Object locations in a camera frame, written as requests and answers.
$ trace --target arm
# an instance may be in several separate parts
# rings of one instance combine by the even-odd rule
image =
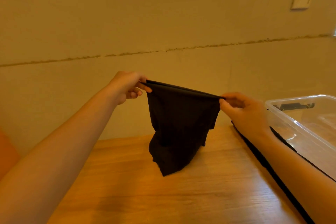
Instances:
[[[263,104],[240,93],[228,93],[221,109],[264,155],[316,224],[336,223],[336,183],[280,142],[271,132]]]
[[[137,98],[145,76],[118,72],[76,114],[40,142],[0,182],[0,223],[46,223],[71,187],[114,108]]]

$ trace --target forearm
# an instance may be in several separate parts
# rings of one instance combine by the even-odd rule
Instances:
[[[104,88],[0,182],[0,223],[46,223],[106,126],[115,94]]]
[[[336,183],[274,136],[254,144],[316,224],[336,223]]]

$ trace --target orange chair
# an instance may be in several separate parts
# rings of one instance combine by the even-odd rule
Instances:
[[[19,161],[20,156],[0,129],[0,180]]]

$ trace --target wood grain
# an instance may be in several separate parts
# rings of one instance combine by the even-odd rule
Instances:
[[[233,127],[210,131],[182,171],[162,177],[152,136],[98,141],[54,223],[305,223]]]

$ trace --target black cloth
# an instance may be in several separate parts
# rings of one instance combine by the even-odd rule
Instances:
[[[309,164],[311,164],[313,167],[318,169],[320,172],[322,172],[324,175],[332,179],[333,181],[336,182],[332,177],[330,177],[328,174],[326,174],[324,171],[322,171],[320,168],[315,166],[312,162],[310,162],[308,159],[300,155],[295,148],[293,148],[283,137],[277,133],[273,128],[271,128],[273,134],[278,138],[284,145],[289,147],[291,150],[296,152],[301,158],[306,160]],[[246,143],[247,147],[252,151],[254,156],[257,158],[257,160],[260,162],[260,164],[266,168],[266,170],[270,173],[272,178],[275,180],[275,182],[278,184],[278,186],[282,189],[282,191],[286,194],[288,199],[292,202],[294,207],[297,209],[297,211],[300,213],[300,215],[304,218],[304,220],[307,222],[307,224],[315,224],[315,222],[312,220],[312,218],[309,216],[309,214],[306,212],[306,210],[302,207],[302,205],[299,203],[299,201],[294,197],[294,195],[290,192],[290,190],[287,188],[287,186],[283,183],[283,181],[280,179],[280,177],[276,174],[274,169],[271,167],[270,163],[267,161],[267,159],[263,156],[263,154],[246,138],[244,137],[238,130],[237,132],[243,139],[243,141]]]
[[[149,152],[163,176],[180,171],[215,126],[220,96],[147,80],[150,120],[155,134]]]

